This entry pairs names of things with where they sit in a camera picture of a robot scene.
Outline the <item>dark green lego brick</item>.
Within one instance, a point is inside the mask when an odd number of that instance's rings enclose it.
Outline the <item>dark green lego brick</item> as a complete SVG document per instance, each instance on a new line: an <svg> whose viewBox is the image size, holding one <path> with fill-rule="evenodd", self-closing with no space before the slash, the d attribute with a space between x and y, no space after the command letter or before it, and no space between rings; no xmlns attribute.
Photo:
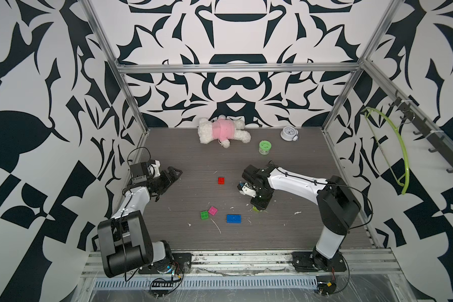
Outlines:
<svg viewBox="0 0 453 302"><path fill-rule="evenodd" d="M209 213L207 211L201 211L200 217L202 220L207 220L207 219L209 219Z"/></svg>

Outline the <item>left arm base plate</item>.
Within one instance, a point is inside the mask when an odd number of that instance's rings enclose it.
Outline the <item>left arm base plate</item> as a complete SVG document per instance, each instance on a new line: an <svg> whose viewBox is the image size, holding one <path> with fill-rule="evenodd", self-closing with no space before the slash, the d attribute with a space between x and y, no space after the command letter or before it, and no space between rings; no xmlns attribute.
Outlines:
<svg viewBox="0 0 453 302"><path fill-rule="evenodd" d="M167 256L149 266L141 267L139 274L177 274L187 273L191 268L192 253L173 252L171 257Z"/></svg>

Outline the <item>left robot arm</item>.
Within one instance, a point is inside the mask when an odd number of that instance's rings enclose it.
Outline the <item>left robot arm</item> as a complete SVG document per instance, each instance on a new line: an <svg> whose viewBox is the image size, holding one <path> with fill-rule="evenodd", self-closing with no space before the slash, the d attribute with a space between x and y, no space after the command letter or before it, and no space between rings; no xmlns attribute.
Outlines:
<svg viewBox="0 0 453 302"><path fill-rule="evenodd" d="M99 251L104 273L113 278L140 267L152 266L158 273L173 273L174 258L165 240L153 242L143 213L152 197L159 198L182 171L173 167L158 176L142 176L124 190L124 200L110 219L98 225Z"/></svg>

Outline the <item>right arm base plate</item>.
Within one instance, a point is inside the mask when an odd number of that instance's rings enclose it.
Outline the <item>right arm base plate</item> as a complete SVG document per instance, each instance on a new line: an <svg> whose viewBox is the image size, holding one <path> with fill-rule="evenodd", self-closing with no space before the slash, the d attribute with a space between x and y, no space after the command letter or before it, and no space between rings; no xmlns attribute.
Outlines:
<svg viewBox="0 0 453 302"><path fill-rule="evenodd" d="M292 252L292 265L297 272L346 272L346 261L340 252L336 252L331 259L326 258L321 253L313 250L312 252Z"/></svg>

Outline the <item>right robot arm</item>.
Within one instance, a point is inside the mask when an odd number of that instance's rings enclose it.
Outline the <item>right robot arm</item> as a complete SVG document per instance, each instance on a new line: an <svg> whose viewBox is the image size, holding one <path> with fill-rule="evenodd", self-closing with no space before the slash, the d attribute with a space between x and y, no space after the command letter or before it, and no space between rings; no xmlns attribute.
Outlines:
<svg viewBox="0 0 453 302"><path fill-rule="evenodd" d="M265 210L275 191L285 191L318 206L323 229L304 270L326 271L333 267L339 249L361 210L351 187L341 177L329 179L300 175L269 163L263 168L244 169L239 193L250 197L250 204Z"/></svg>

